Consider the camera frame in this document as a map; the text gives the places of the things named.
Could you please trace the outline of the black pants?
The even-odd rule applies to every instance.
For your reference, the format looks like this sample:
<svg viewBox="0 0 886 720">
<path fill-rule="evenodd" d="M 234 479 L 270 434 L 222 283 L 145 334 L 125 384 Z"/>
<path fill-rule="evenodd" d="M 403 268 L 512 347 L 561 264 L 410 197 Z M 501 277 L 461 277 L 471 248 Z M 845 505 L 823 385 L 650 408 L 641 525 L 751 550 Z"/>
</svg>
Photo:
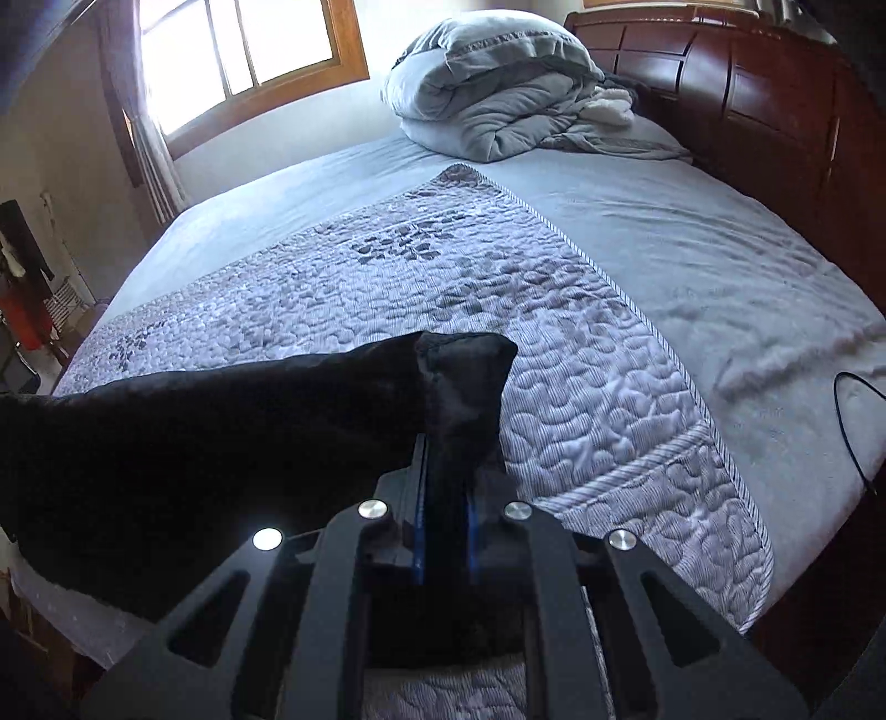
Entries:
<svg viewBox="0 0 886 720">
<path fill-rule="evenodd" d="M 494 333 L 2 399 L 2 527 L 42 578 L 156 621 L 257 529 L 324 527 L 425 441 L 428 570 L 467 558 L 517 357 Z"/>
</svg>

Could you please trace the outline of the wooden framed window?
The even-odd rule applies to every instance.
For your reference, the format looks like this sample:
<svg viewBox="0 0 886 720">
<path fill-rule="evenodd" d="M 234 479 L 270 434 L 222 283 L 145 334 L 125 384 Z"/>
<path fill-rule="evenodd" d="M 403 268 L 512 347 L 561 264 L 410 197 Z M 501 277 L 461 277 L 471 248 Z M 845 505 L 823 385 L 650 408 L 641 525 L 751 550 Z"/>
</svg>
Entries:
<svg viewBox="0 0 886 720">
<path fill-rule="evenodd" d="M 369 78 L 348 0 L 139 2 L 147 111 L 179 159 L 245 121 Z"/>
</svg>

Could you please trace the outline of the dark wooden headboard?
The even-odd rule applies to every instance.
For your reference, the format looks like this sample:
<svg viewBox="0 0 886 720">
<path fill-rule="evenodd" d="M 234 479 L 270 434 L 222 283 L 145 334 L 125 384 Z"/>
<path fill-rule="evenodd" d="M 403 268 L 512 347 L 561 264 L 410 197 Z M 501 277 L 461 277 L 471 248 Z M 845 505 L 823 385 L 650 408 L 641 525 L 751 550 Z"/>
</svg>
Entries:
<svg viewBox="0 0 886 720">
<path fill-rule="evenodd" d="M 841 51 L 713 6 L 572 12 L 696 164 L 769 207 L 884 301 L 884 114 Z"/>
</svg>

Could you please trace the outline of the grey curtain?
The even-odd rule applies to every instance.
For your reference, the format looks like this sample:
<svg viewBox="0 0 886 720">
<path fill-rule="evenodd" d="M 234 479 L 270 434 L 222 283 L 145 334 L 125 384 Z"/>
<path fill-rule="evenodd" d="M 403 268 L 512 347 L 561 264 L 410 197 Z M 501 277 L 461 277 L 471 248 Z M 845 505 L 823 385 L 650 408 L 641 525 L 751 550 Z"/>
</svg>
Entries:
<svg viewBox="0 0 886 720">
<path fill-rule="evenodd" d="M 154 216 L 159 224 L 168 227 L 189 207 L 189 199 L 161 129 L 148 114 L 139 10 L 140 3 L 133 0 L 99 3 L 99 48 L 114 95 L 128 121 L 133 151 L 147 184 Z"/>
</svg>

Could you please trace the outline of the grey quilted bedspread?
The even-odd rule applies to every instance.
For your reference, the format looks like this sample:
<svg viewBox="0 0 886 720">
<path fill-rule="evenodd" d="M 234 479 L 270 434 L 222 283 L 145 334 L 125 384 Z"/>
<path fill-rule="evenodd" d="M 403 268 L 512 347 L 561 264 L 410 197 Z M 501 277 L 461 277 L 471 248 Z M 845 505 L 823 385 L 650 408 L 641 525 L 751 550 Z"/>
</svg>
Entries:
<svg viewBox="0 0 886 720">
<path fill-rule="evenodd" d="M 500 440 L 519 495 L 580 537 L 629 532 L 629 563 L 654 593 L 680 579 L 728 627 L 753 624 L 769 536 L 685 366 L 565 234 L 464 165 L 114 316 L 60 388 L 410 330 L 514 341 Z"/>
</svg>

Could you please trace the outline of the light blue bed sheet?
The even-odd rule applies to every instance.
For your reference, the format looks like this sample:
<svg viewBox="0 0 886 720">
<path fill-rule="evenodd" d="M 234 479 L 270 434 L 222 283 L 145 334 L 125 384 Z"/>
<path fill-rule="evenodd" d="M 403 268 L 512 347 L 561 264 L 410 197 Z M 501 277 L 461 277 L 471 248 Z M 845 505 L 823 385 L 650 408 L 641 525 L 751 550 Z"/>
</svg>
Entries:
<svg viewBox="0 0 886 720">
<path fill-rule="evenodd" d="M 394 133 L 186 210 L 126 278 L 122 315 L 324 219 L 437 176 Z M 884 459 L 884 319 L 784 220 L 689 163 L 533 150 L 485 174 L 544 214 L 679 354 L 770 532 L 789 591 Z"/>
</svg>

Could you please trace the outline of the folded grey comforter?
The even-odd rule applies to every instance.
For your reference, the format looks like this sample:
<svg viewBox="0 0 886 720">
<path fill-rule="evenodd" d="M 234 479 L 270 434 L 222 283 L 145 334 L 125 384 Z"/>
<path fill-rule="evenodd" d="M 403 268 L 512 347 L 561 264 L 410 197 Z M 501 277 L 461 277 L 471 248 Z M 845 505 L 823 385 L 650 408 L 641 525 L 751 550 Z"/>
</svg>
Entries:
<svg viewBox="0 0 886 720">
<path fill-rule="evenodd" d="M 382 97 L 404 135 L 464 161 L 538 148 L 688 162 L 640 111 L 640 85 L 608 74 L 565 27 L 523 11 L 462 12 L 405 48 Z"/>
</svg>

